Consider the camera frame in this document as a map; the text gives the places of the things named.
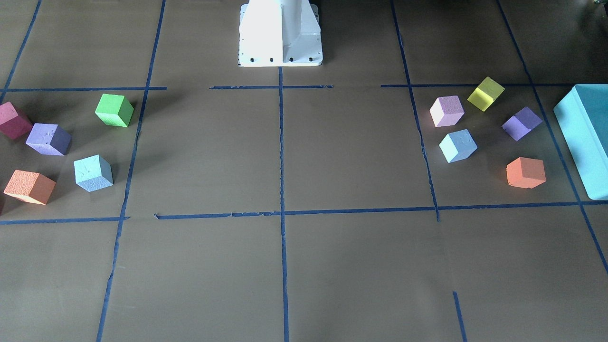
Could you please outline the light blue block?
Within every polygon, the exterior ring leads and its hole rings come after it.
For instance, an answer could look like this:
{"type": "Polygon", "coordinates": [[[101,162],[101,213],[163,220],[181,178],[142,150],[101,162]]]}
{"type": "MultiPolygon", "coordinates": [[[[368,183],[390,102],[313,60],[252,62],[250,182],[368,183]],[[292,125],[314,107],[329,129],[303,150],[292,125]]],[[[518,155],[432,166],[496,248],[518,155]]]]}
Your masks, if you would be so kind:
{"type": "Polygon", "coordinates": [[[458,162],[469,158],[478,146],[468,129],[448,133],[439,143],[443,156],[448,163],[458,162]]]}
{"type": "Polygon", "coordinates": [[[99,154],[74,161],[75,182],[87,192],[114,184],[111,165],[99,154]]]}

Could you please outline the brown paper table cover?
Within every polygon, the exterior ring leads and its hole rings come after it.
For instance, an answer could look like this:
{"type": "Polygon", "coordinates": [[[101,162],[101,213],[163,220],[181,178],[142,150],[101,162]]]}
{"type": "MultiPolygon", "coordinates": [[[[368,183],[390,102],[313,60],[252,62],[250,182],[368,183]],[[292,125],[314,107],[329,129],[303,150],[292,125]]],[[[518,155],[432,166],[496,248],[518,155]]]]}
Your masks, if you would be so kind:
{"type": "Polygon", "coordinates": [[[47,205],[1,196],[3,342],[605,342],[607,202],[554,106],[607,82],[591,0],[319,0],[324,61],[237,66],[240,0],[3,0],[1,137],[47,205]],[[467,101],[489,76],[505,90],[467,101]],[[128,127],[94,113],[124,95],[128,127]],[[435,127],[437,97],[465,114],[435,127]],[[502,125],[542,120],[515,141],[502,125]],[[468,129],[478,149],[448,163],[468,129]],[[87,192],[74,161],[114,184],[87,192]],[[546,182],[506,166],[543,160],[546,182]]]}

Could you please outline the pink foam block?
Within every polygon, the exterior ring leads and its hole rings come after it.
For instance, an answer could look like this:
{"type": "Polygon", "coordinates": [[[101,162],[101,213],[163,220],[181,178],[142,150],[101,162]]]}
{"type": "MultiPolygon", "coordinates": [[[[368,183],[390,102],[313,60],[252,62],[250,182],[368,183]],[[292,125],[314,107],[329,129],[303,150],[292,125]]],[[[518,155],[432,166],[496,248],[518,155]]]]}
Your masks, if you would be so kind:
{"type": "Polygon", "coordinates": [[[465,114],[457,95],[437,97],[429,112],[435,127],[456,125],[465,114]]]}

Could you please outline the green foam block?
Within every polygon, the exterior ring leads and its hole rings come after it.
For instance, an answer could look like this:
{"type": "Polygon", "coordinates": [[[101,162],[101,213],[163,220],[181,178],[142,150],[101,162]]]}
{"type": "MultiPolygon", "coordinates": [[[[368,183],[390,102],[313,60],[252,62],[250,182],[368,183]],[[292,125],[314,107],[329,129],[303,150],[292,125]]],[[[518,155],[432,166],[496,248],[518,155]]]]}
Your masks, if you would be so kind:
{"type": "Polygon", "coordinates": [[[124,95],[102,94],[94,113],[105,125],[128,127],[134,108],[124,95]]]}

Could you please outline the yellow foam block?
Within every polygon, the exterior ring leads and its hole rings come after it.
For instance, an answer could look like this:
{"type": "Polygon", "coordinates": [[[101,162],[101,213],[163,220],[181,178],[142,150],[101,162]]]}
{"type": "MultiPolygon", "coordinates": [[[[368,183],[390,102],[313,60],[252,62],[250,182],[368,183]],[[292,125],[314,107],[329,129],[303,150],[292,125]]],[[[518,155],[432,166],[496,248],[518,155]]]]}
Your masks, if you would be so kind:
{"type": "Polygon", "coordinates": [[[469,95],[467,101],[482,112],[488,110],[505,88],[487,76],[469,95]]]}

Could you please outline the orange block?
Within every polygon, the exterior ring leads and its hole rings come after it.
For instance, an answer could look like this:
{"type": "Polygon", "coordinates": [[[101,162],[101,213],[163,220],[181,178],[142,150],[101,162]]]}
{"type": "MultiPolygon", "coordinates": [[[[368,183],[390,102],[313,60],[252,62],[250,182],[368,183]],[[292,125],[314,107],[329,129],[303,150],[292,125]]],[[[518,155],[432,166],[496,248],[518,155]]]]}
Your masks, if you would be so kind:
{"type": "Polygon", "coordinates": [[[20,201],[46,205],[56,182],[41,173],[15,170],[4,193],[20,201]]]}
{"type": "Polygon", "coordinates": [[[506,166],[507,182],[516,188],[531,189],[546,182],[543,160],[519,157],[506,166]]]}

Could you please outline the teal plastic bin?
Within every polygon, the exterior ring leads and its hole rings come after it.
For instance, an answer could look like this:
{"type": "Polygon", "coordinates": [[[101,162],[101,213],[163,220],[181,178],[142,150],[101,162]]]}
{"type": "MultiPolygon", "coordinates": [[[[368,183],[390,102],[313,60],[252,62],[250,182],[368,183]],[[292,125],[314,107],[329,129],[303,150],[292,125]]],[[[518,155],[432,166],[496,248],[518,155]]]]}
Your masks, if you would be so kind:
{"type": "Polygon", "coordinates": [[[554,107],[587,196],[608,198],[608,85],[576,84],[554,107]]]}

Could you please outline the crimson block near purple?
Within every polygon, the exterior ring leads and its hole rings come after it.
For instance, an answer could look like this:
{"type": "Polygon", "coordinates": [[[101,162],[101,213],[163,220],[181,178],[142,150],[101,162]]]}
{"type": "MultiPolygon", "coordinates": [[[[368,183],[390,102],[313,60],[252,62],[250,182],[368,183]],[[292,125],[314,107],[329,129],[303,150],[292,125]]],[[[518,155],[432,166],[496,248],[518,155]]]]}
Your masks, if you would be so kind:
{"type": "Polygon", "coordinates": [[[31,132],[33,124],[22,110],[11,102],[0,106],[0,131],[10,139],[19,139],[31,132]]]}

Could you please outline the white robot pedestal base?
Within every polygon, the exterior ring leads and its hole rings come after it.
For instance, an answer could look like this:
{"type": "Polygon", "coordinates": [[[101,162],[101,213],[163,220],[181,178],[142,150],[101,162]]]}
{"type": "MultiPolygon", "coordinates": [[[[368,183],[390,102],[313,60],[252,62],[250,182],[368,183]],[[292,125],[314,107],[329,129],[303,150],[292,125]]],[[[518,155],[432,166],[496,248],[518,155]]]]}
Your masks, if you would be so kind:
{"type": "Polygon", "coordinates": [[[308,0],[250,0],[240,8],[239,67],[322,64],[319,9],[308,0]]]}

